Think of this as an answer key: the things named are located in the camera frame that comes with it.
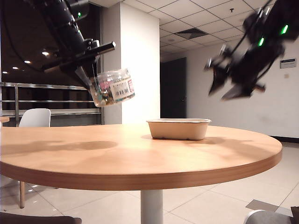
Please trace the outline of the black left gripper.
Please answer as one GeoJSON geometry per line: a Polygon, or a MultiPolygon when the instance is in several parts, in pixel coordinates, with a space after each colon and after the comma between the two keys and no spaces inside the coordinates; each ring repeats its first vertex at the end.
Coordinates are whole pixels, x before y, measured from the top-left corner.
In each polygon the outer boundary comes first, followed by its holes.
{"type": "Polygon", "coordinates": [[[87,49],[78,55],[72,57],[62,57],[51,63],[42,66],[43,72],[52,72],[54,70],[60,70],[63,73],[74,71],[75,74],[83,82],[84,87],[89,91],[92,86],[92,82],[86,75],[85,70],[82,67],[84,63],[95,63],[96,58],[99,55],[115,50],[116,43],[109,42],[107,44],[100,45],[99,41],[85,41],[87,49]]]}

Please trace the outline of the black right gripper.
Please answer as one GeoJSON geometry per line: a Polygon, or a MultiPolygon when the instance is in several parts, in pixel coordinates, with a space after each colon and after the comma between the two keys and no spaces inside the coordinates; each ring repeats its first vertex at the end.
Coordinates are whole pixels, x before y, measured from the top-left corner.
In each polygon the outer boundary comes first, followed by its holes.
{"type": "Polygon", "coordinates": [[[222,96],[222,100],[250,98],[254,90],[265,92],[265,85],[258,80],[283,54],[284,45],[280,42],[252,45],[244,55],[234,53],[229,46],[223,45],[220,55],[210,58],[205,65],[205,70],[213,70],[213,83],[208,95],[222,88],[228,78],[234,86],[222,96]]]}

